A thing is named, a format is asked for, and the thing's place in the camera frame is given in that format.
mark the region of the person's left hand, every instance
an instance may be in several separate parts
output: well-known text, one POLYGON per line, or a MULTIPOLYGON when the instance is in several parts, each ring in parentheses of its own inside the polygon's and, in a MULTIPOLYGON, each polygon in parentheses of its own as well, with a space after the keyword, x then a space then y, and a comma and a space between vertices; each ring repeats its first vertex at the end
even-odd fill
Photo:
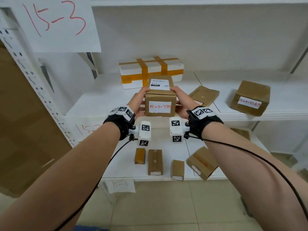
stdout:
POLYGON ((150 90, 149 87, 143 87, 138 93, 135 93, 132 99, 128 102, 128 106, 133 110, 135 120, 137 117, 145 116, 145 108, 140 107, 140 105, 145 104, 143 98, 145 97, 145 92, 150 90))

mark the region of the black cable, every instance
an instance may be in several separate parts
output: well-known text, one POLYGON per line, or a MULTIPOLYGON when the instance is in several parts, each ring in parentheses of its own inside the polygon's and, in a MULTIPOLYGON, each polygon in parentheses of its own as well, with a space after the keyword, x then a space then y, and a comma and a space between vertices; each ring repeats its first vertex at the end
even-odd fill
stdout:
MULTIPOLYGON (((115 157, 115 155, 129 142, 134 141, 137 139, 130 139, 129 141, 127 141, 122 147, 120 147, 117 152, 112 156, 112 158, 110 159, 108 165, 110 164, 110 162, 112 161, 112 159, 115 157)), ((64 225, 66 225, 72 218, 74 218, 74 216, 76 216, 82 209, 83 207, 86 205, 86 203, 89 201, 89 199, 91 198, 92 194, 94 193, 96 187, 98 186, 100 180, 101 180, 102 176, 100 177, 99 181, 97 182, 96 186, 94 187, 94 189, 92 190, 91 194, 87 197, 87 199, 85 200, 85 202, 83 202, 83 204, 79 207, 79 209, 77 209, 73 214, 71 214, 62 224, 60 224, 55 231, 59 231, 60 229, 62 229, 64 227, 64 225)))
POLYGON ((194 138, 194 139, 199 139, 199 140, 204 140, 204 141, 208 141, 208 142, 212 142, 212 143, 219 143, 219 144, 223 144, 223 145, 226 145, 226 146, 229 146, 229 147, 234 147, 236 149, 239 149, 239 150, 242 150, 242 151, 246 151, 248 153, 250 153, 251 155, 254 155, 255 157, 265 161, 266 163, 268 163, 270 166, 272 166, 279 174, 280 176, 283 177, 283 179, 288 183, 288 185, 291 187, 291 189, 293 190, 296 198, 298 199, 298 202, 300 204, 300 206, 302 207, 303 211, 304 211, 304 214, 306 216, 306 219, 308 221, 308 211, 307 211, 307 208, 305 207, 305 204, 303 203, 301 197, 299 196, 297 190, 295 189, 295 187, 292 185, 292 183, 289 181, 289 179, 274 165, 272 164, 271 162, 269 162, 267 159, 264 159, 262 156, 259 156, 257 155, 256 153, 253 153, 252 151, 249 151, 249 150, 246 150, 242 147, 238 147, 238 146, 235 146, 235 145, 232 145, 232 144, 229 144, 229 143, 223 143, 223 142, 218 142, 218 141, 214 141, 214 140, 207 140, 207 139, 202 139, 202 138, 198 138, 198 137, 194 137, 194 136, 190 136, 190 135, 187 135, 188 137, 191 137, 191 138, 194 138))

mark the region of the human arm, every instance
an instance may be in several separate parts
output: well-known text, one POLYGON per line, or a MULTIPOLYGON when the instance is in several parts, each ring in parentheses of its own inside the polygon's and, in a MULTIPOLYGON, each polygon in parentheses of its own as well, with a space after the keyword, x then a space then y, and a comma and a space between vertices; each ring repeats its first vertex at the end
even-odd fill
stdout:
MULTIPOLYGON (((192 110, 198 104, 179 88, 171 90, 177 93, 182 104, 177 108, 180 116, 188 119, 186 110, 192 110)), ((204 128, 202 138, 239 146, 267 159, 290 180, 304 203, 308 203, 308 184, 302 178, 227 126, 211 122, 204 128)), ((308 230, 308 222, 294 192, 274 168, 245 151, 208 141, 205 143, 264 230, 308 230)))
MULTIPOLYGON (((128 103, 142 116, 147 88, 128 103)), ((120 139, 119 128, 107 122, 59 159, 0 217, 0 230, 54 230, 90 195, 105 172, 120 139)), ((72 226, 77 218, 64 226, 72 226)))

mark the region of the tiled floor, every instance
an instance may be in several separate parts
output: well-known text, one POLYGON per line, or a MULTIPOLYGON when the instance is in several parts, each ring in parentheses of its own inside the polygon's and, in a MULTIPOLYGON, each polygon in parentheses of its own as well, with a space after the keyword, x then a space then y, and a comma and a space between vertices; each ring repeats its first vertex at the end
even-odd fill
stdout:
MULTIPOLYGON (((261 231, 228 180, 136 182, 113 206, 97 189, 78 224, 111 231, 261 231)), ((0 197, 0 212, 12 199, 0 197)))

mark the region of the wrist strap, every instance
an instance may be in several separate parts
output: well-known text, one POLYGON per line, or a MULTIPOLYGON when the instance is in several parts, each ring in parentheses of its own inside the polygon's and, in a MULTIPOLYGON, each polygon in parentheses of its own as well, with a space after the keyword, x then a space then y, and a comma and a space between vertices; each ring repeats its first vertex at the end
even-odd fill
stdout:
POLYGON ((120 140, 123 140, 128 135, 128 130, 135 124, 135 114, 133 110, 128 106, 121 106, 113 109, 104 123, 113 122, 120 130, 120 140))
POLYGON ((189 132, 199 138, 202 138, 203 129, 211 122, 220 122, 223 124, 222 120, 209 107, 197 106, 193 110, 187 110, 187 113, 189 115, 189 132))

